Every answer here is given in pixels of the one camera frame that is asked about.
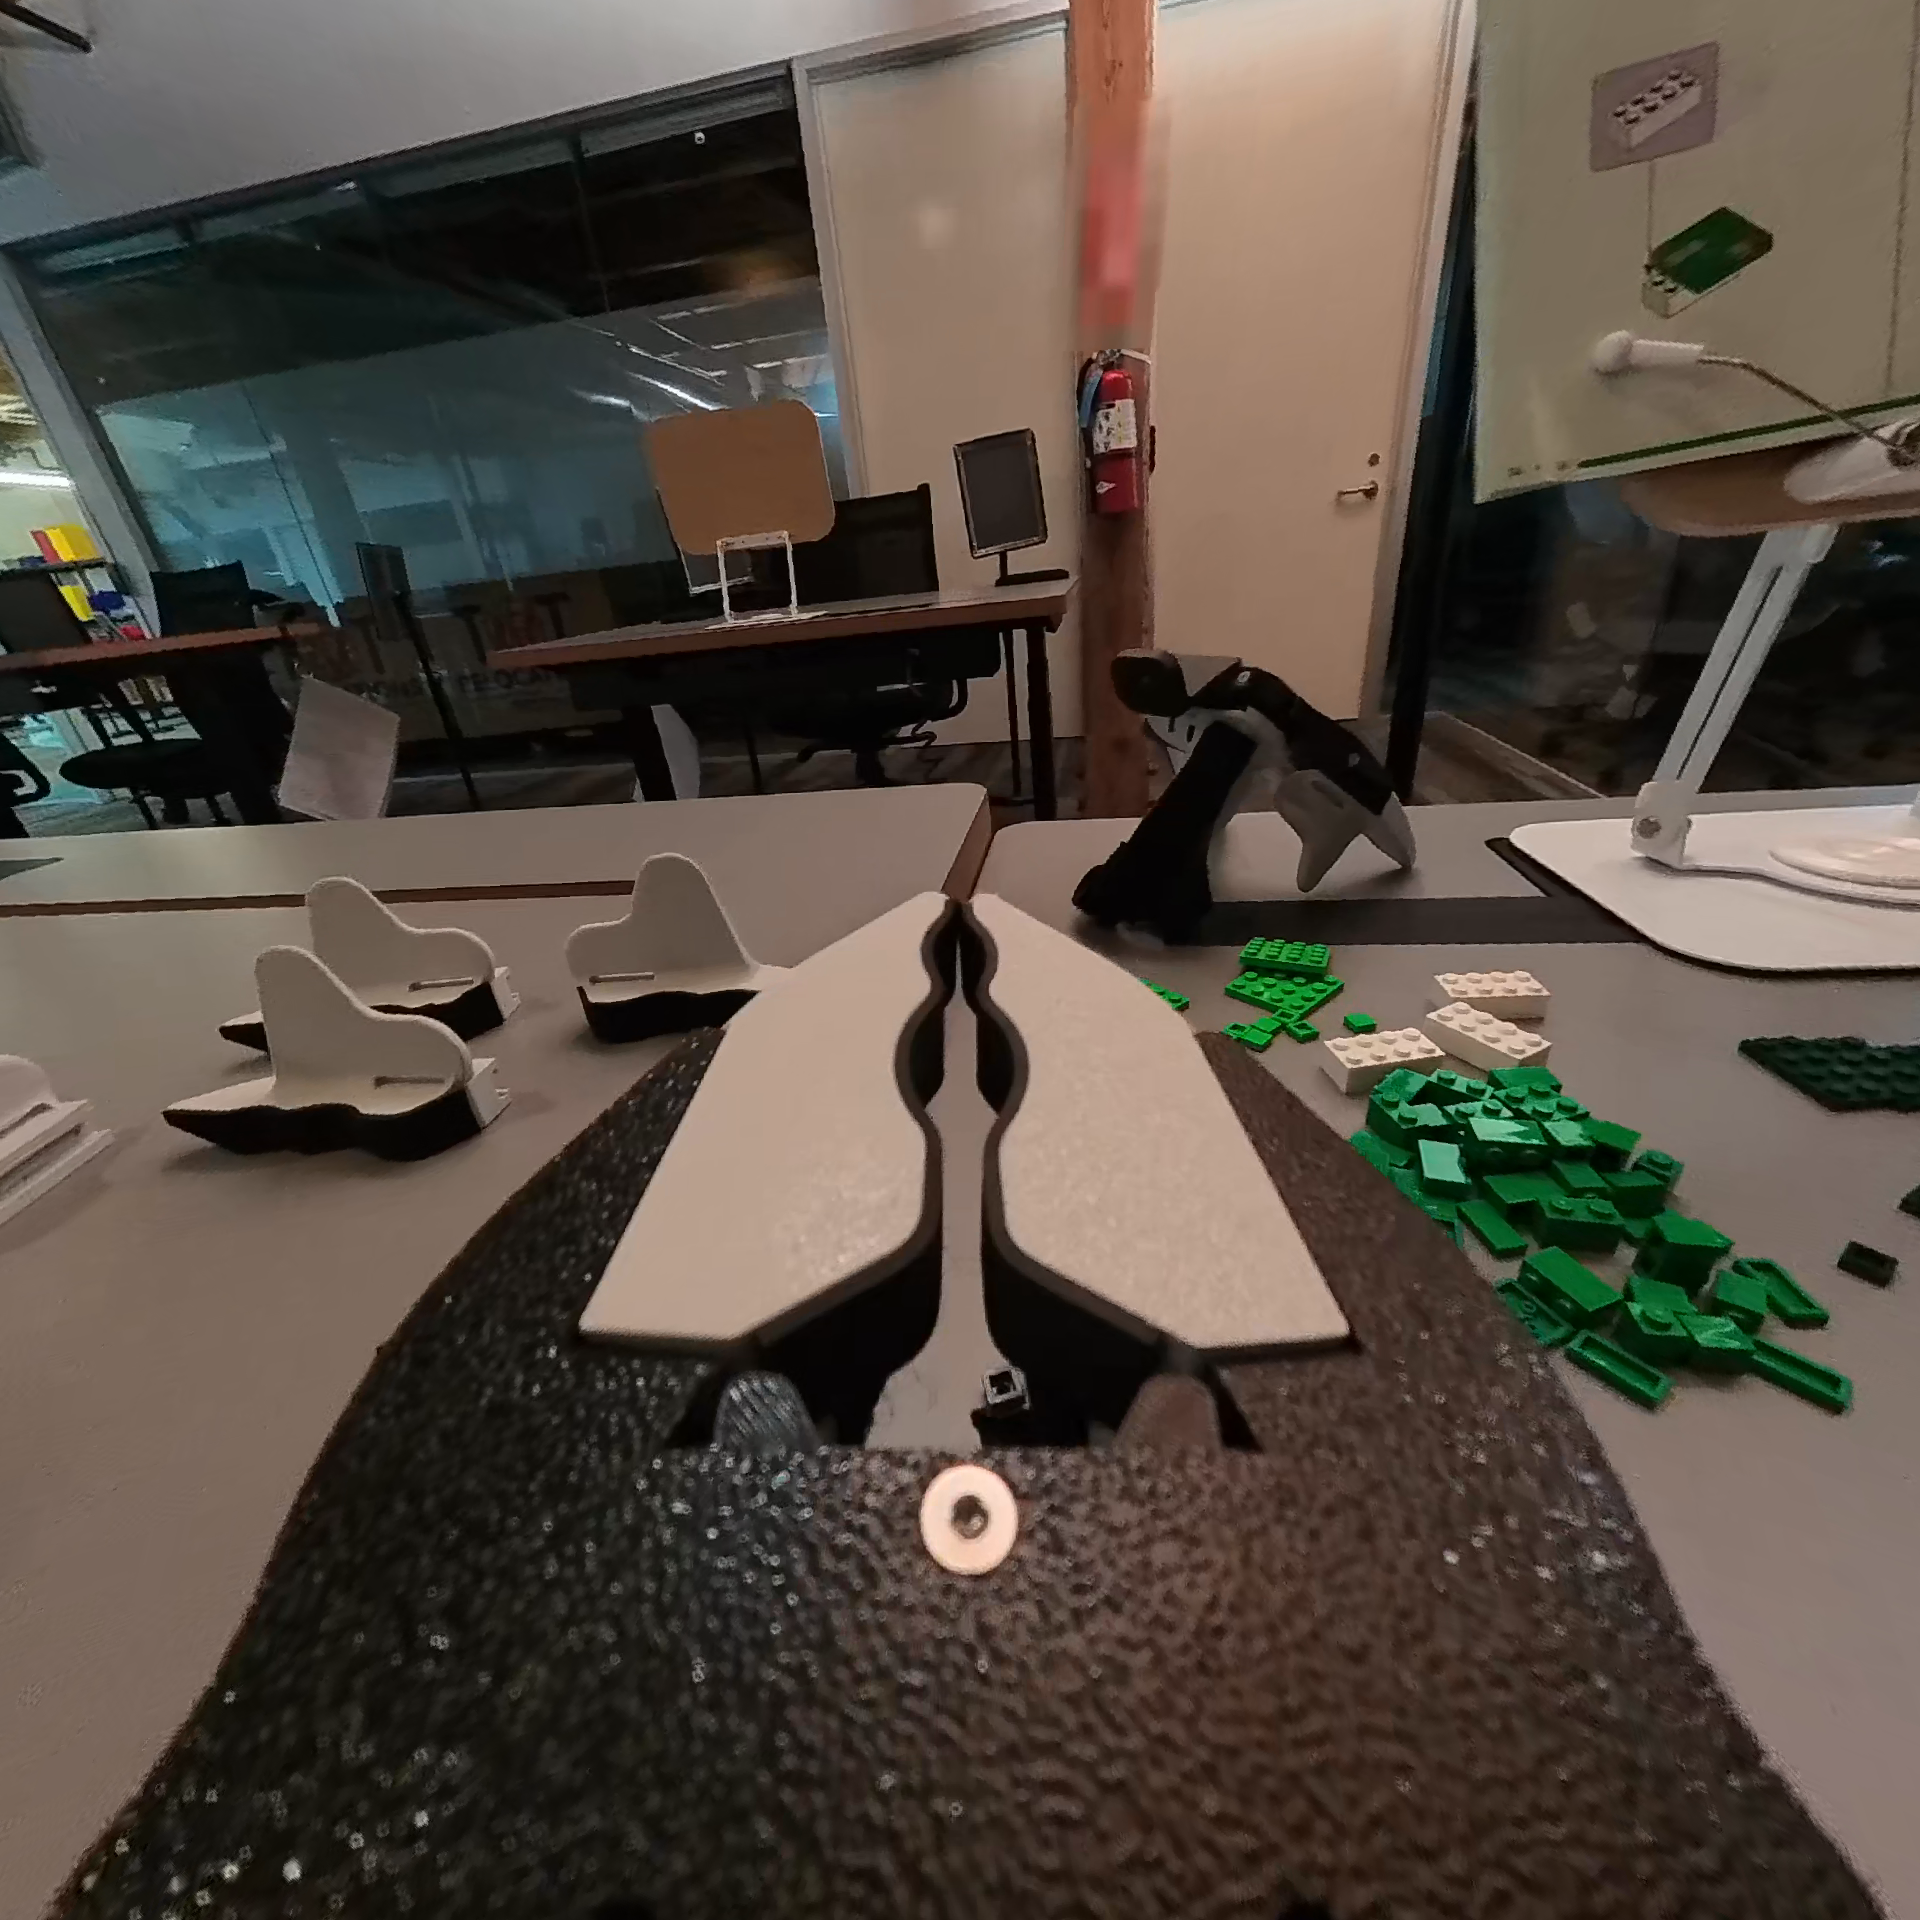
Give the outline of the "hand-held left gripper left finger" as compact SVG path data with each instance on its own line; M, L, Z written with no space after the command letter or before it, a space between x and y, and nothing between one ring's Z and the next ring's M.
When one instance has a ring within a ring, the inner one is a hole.
M581 1336L779 1374L861 1445L938 1325L955 902L911 895L726 1020Z

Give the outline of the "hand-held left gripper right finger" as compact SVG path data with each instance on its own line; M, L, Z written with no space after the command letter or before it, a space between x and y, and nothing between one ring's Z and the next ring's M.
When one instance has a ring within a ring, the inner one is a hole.
M1102 1445L1175 1383L1223 1445L1223 1365L1349 1348L1282 1181L1186 1020L1003 895L958 918L974 1020L981 1311L1018 1400L981 1445Z

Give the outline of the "pile of dark green pieces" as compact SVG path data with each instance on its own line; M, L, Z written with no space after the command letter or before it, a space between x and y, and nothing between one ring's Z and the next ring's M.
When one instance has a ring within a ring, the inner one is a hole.
M1897 1274L1905 1274L1905 1253L1913 1253L1913 1232L1920 1232L1920 1187L1907 1187L1905 1199L1897 1199L1897 1218L1907 1218L1905 1228L1905 1241L1858 1241L1858 1238L1850 1238L1843 1247L1839 1247L1839 1274L1850 1274L1850 1281L1858 1281L1858 1285L1897 1285Z

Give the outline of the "dark green lego plate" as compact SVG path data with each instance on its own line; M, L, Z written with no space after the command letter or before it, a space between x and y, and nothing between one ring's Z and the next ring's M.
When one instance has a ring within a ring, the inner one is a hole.
M1920 1110L1920 1046L1858 1033L1749 1033L1736 1046L1821 1110Z

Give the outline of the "spare gripper finger part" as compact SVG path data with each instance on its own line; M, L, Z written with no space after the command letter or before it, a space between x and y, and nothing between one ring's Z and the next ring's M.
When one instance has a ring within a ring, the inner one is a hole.
M288 1066L372 1081L470 1081L470 1042L516 1016L510 969L467 927L414 927L355 877L314 877L298 963L260 955L260 1006L215 1033Z
M636 875L636 902L618 920L576 927L566 963L593 1042L726 1025L743 1003L785 982L785 963L749 955L707 867L683 849L654 849Z
M368 1006L307 951L254 960L272 1075L162 1106L162 1121L233 1154L362 1151L427 1163L476 1136L505 1106L495 1055L427 1016Z

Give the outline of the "spare hand-held gripper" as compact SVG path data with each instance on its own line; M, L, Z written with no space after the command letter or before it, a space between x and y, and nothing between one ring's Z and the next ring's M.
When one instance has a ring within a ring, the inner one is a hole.
M1287 677L1223 657L1120 652L1110 687L1135 718L1200 734L1136 832L1073 885L1082 920L1186 943L1212 912L1212 847L1259 775L1272 775L1272 815L1303 841L1303 895L1349 841L1416 867L1416 832L1380 760Z

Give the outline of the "pile of bright green pieces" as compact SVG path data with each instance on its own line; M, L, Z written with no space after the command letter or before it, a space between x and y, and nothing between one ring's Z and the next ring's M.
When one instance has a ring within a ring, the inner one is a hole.
M1856 1411L1850 1374L1784 1340L1826 1330L1795 1268L1687 1217L1682 1163L1553 1066L1392 1066L1349 1151L1486 1253L1511 1325L1615 1400L1657 1411L1677 1376L1756 1376L1821 1413Z

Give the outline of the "white book stand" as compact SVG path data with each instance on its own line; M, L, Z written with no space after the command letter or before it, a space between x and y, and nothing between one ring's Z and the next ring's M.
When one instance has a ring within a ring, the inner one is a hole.
M1811 452L1712 454L1632 482L1632 509L1677 539L1745 539L1756 551L1718 618L1694 694L1627 825L1530 825L1511 847L1642 943L1745 974L1913 974L1913 803L1808 803L1708 815L1705 783L1832 539L1858 518L1913 518L1913 418L1856 425L1749 360L1705 341L1613 328L1590 368L1749 374L1832 431Z

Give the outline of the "white paper sheet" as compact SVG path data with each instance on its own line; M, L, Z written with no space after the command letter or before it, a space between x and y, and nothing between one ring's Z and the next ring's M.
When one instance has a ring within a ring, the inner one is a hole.
M402 718L325 677L298 677L276 806L307 825L387 816Z

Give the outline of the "black framed sign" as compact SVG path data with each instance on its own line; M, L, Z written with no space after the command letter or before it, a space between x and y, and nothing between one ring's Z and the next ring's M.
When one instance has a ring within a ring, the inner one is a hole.
M1013 551L1048 545L1048 498L1041 498L1041 442L1034 428L1003 428L955 442L955 482L965 513L973 557L999 566L999 585L1057 585L1064 566L1011 571Z

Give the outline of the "tan board on stand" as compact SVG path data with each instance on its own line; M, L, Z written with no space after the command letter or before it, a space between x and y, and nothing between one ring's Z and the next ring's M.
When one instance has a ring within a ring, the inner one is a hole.
M820 418L803 403L651 418L640 428L654 498L683 557L714 566L719 621L803 618L799 545L836 526ZM779 551L785 606L739 615L730 557Z

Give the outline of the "white layered plastic part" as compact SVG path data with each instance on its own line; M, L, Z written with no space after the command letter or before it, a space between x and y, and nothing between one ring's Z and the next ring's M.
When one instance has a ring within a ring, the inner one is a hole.
M61 1102L48 1075L15 1053L0 1055L0 1228L48 1199L65 1174L112 1144L92 1102Z

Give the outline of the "red fire extinguisher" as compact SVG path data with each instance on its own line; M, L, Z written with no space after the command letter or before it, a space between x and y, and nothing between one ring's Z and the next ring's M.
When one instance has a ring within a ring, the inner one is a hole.
M1156 479L1152 354L1089 354L1073 374L1073 425L1082 459L1082 509L1102 518L1136 513Z

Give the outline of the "white door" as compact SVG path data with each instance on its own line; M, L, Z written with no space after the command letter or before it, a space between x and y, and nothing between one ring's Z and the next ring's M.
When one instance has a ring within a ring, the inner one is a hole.
M1161 9L1156 642L1377 704L1474 5Z

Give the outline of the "wooden pillar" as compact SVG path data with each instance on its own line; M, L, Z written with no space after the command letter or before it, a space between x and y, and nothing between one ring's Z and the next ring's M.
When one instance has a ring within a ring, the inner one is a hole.
M1119 700L1110 665L1152 642L1152 290L1145 290L1145 173L1152 173L1156 5L1067 5L1067 154L1081 180L1073 360L1097 408L1135 403L1135 442L1089 452L1081 539L1081 718L1082 815L1145 806L1145 734Z

